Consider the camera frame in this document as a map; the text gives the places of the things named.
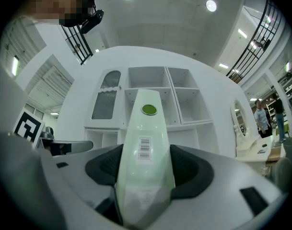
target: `shelf compartment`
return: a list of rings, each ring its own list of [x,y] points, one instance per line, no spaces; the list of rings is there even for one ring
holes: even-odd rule
[[[181,131],[168,131],[169,144],[186,146],[219,154],[218,142],[212,122]]]
[[[174,87],[197,88],[197,84],[187,69],[168,68]]]
[[[170,145],[199,149],[197,129],[167,132]]]
[[[165,67],[134,67],[128,69],[126,87],[170,87],[170,82]]]
[[[117,145],[118,130],[116,129],[85,129],[85,140],[93,142],[93,149]]]
[[[146,88],[160,93],[162,102],[165,123],[166,125],[180,124],[178,111],[176,108],[175,99],[171,88]],[[128,126],[131,117],[133,105],[137,96],[138,88],[126,89],[125,90],[125,123],[124,126]]]
[[[181,123],[210,121],[204,99],[198,89],[175,88]]]

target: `ceiling light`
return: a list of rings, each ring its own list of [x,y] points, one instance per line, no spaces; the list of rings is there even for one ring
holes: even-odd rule
[[[253,42],[251,42],[250,44],[251,44],[252,48],[254,48],[254,49],[257,48],[257,46],[255,46],[255,44]]]
[[[224,64],[222,64],[222,63],[221,63],[221,64],[219,64],[219,66],[220,66],[220,67],[223,67],[223,68],[226,68],[226,69],[228,69],[228,68],[229,68],[228,66],[226,66],[226,65],[224,65]]]
[[[214,12],[216,10],[216,3],[213,0],[208,0],[206,5],[209,11]]]
[[[290,71],[290,63],[289,63],[289,62],[286,63],[286,65],[285,65],[285,70],[286,70],[286,71]]]
[[[14,76],[16,76],[17,74],[18,63],[19,63],[19,59],[17,56],[15,56],[12,61],[12,73]]]
[[[238,29],[237,30],[244,38],[247,38],[247,35],[241,30],[241,29]]]

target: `black slot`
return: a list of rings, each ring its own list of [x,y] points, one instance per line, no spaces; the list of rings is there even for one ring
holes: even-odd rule
[[[56,166],[57,166],[58,168],[63,168],[63,167],[65,167],[65,166],[68,166],[68,164],[65,163],[65,162],[60,162],[60,163],[57,163]]]
[[[254,216],[258,215],[268,206],[268,203],[254,187],[241,189],[240,192],[249,205]]]

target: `ceiling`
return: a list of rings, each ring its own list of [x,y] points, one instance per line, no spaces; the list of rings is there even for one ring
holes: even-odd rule
[[[243,0],[214,0],[217,10],[210,12],[207,0],[95,1],[105,15],[88,34],[105,27],[103,37],[117,45],[164,49],[210,66],[216,63],[243,5]]]
[[[245,12],[245,8],[242,8],[231,37],[225,49],[223,50],[222,55],[219,57],[217,63],[214,66],[217,71],[223,73],[224,75],[230,71],[230,68],[232,68],[239,59],[240,55],[243,53],[254,32],[256,31],[257,24],[254,24],[249,17],[249,14]],[[241,29],[247,35],[247,38],[244,38],[238,32],[238,29]],[[226,69],[220,67],[220,63],[227,65],[229,68]]]

